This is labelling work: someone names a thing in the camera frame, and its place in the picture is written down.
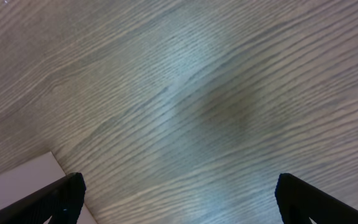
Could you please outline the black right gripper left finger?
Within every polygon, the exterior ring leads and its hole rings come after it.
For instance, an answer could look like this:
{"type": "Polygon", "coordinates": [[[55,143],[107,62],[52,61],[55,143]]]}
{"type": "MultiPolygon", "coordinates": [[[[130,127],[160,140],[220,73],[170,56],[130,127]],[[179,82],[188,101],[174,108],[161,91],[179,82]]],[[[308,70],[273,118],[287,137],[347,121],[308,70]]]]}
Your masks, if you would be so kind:
{"type": "Polygon", "coordinates": [[[0,224],[76,224],[85,192],[83,175],[68,174],[0,210],[0,224]]]}

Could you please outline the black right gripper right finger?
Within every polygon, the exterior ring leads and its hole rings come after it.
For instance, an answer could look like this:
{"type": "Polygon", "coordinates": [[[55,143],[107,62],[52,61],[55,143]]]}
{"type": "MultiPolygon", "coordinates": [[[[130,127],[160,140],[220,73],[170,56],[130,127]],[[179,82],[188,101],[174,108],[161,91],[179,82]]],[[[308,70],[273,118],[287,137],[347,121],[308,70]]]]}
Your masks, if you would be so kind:
{"type": "Polygon", "coordinates": [[[358,210],[289,173],[279,175],[275,198],[284,224],[358,223],[358,210]]]}

